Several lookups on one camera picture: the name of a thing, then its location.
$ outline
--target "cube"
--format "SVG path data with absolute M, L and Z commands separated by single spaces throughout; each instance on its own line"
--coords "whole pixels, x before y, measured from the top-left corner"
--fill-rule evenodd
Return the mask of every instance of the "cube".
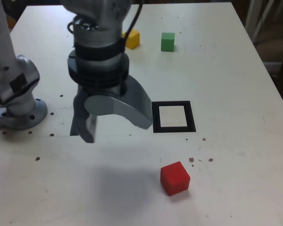
M 190 176 L 181 162 L 175 162 L 160 170 L 160 182 L 169 196 L 189 188 Z
M 161 34 L 161 51 L 174 51 L 175 33 L 162 33 Z
M 126 41 L 126 46 L 130 49 L 135 49 L 139 45 L 140 45 L 140 33 L 137 30 L 132 29 Z

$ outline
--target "table surface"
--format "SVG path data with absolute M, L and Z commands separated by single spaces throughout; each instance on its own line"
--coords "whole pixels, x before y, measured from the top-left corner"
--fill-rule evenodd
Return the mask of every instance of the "table surface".
M 0 226 L 283 226 L 283 101 L 231 3 L 145 5 L 141 46 L 126 50 L 152 101 L 190 100 L 197 132 L 153 134 L 109 115 L 95 144 L 69 136 L 72 17 L 27 7 L 11 34 L 54 115 L 32 134 L 0 130 Z M 160 51 L 162 32 L 175 32 L 177 52 Z M 168 197 L 160 168 L 176 161 L 190 188 Z

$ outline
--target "red cube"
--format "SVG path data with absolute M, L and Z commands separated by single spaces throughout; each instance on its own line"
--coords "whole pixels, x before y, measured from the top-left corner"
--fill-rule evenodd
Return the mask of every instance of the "red cube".
M 190 176 L 181 162 L 175 162 L 160 170 L 160 182 L 169 196 L 189 188 Z

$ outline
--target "white square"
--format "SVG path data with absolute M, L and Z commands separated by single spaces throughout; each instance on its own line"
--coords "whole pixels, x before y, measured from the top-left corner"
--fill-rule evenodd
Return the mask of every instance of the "white square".
M 184 106 L 159 106 L 161 127 L 187 127 Z

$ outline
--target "green cube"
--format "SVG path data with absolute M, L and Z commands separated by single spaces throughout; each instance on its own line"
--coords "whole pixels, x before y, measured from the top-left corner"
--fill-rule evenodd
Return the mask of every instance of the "green cube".
M 175 33 L 162 33 L 161 34 L 161 51 L 174 51 Z

